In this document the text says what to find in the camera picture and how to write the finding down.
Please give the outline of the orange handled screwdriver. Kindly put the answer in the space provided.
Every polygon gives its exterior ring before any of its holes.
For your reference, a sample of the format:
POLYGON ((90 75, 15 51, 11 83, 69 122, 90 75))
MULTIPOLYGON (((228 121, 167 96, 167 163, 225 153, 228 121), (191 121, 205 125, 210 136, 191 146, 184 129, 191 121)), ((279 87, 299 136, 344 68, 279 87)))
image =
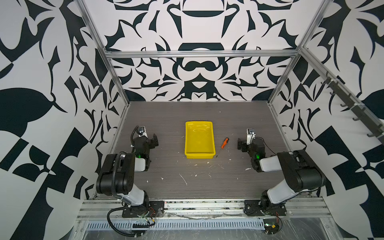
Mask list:
POLYGON ((228 142, 229 142, 229 138, 225 138, 225 139, 223 140, 223 142, 222 142, 222 144, 221 144, 221 146, 220 146, 220 148, 219 148, 219 150, 218 150, 218 152, 217 152, 216 157, 219 156, 220 152, 225 148, 225 146, 228 144, 228 142))

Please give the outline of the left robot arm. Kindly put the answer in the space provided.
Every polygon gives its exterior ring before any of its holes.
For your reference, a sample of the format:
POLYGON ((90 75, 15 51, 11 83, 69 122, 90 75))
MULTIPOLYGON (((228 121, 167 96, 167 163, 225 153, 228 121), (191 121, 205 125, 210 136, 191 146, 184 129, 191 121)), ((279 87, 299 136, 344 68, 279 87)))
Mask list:
POLYGON ((159 145, 157 135, 151 139, 145 135, 133 139, 133 152, 107 155, 96 182, 98 194, 112 196, 128 206, 145 203, 147 194, 134 184, 136 172, 149 170, 150 150, 159 145))

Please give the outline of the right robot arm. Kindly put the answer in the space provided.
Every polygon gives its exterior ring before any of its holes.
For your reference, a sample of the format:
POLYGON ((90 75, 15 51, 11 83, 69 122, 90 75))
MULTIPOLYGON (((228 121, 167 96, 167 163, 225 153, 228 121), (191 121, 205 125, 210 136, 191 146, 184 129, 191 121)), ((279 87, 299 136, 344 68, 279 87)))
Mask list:
POLYGON ((266 157, 266 144, 260 138, 238 139, 238 150, 248 153, 252 168, 258 173, 282 171, 284 179, 264 191, 258 201, 245 201, 248 216, 282 213, 285 202, 300 193, 310 193, 326 185, 326 177, 305 150, 280 152, 266 157))

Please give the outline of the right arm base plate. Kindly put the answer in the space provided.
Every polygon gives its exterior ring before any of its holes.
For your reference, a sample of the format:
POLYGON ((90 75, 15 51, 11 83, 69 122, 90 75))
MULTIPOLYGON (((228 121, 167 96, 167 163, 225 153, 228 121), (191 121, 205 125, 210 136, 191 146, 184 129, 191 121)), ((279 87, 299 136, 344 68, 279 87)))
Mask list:
POLYGON ((272 204, 264 200, 245 200, 244 213, 249 217, 260 216, 285 216, 287 209, 285 204, 272 204))

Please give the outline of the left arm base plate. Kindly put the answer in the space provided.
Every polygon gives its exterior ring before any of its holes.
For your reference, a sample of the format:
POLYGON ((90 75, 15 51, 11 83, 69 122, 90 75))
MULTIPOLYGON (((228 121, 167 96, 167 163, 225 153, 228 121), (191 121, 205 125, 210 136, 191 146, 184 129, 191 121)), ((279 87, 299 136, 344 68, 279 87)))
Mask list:
POLYGON ((154 218, 164 213, 165 202, 164 201, 149 201, 144 202, 140 206, 126 207, 123 210, 123 218, 139 218, 147 217, 154 218))

